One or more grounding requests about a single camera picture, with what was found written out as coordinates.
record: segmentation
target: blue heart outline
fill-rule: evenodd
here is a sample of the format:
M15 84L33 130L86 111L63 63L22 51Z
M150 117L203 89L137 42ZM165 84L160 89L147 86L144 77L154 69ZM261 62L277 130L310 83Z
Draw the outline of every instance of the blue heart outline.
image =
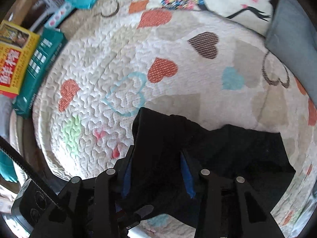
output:
M131 111L131 112L127 112L127 113L120 113L118 110L116 110L112 105L111 102L108 101L109 97L112 95L113 92L115 92L118 87L120 87L120 85L128 78L131 77L139 77L142 85L140 87L140 89L138 90L137 94L140 96L140 103L138 105L138 107L136 107L135 110ZM131 72L130 74L128 74L126 77L124 77L122 80L120 80L117 84L115 84L115 87L111 87L110 88L110 92L109 94L106 94L105 98L103 99L103 101L106 103L106 105L108 105L110 107L111 110L115 111L115 113L120 114L121 116L124 117L131 117L133 115L136 115L138 113L138 111L140 110L140 108L145 104L145 98L144 98L144 94L141 92L141 90L144 88L146 83L146 75L144 73L141 72Z

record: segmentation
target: brown striped heart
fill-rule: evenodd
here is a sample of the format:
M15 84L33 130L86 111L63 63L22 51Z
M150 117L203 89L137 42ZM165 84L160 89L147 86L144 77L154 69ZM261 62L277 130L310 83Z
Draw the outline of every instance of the brown striped heart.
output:
M188 42L205 58L214 59L218 54L215 44L219 42L219 38L215 33L204 32L189 39Z

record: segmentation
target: red label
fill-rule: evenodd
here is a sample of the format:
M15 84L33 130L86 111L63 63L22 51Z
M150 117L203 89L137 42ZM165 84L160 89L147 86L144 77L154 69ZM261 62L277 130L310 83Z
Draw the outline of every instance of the red label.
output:
M19 60L20 52L14 49L8 51L7 57L0 68L0 85L10 87L16 63Z

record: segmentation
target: black cable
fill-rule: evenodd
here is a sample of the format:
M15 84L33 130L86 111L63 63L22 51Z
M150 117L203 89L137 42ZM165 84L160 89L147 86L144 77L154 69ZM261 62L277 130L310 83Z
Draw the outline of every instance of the black cable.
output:
M60 210L66 212L70 217L73 217L74 214L69 209L69 207L64 205L55 192L33 170L31 165L1 136L0 150L2 150L9 158L11 158Z

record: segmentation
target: bed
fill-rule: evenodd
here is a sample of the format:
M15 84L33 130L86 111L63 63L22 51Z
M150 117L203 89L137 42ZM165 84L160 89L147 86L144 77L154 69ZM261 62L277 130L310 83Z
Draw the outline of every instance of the bed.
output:
M254 31L211 12L147 11L147 3L98 0L61 26L69 42L33 106L51 171L87 179L113 167L133 144L142 106L208 130L232 124L280 132L296 174L271 213L290 237L317 176L313 102ZM140 228L151 237L195 231L168 215Z

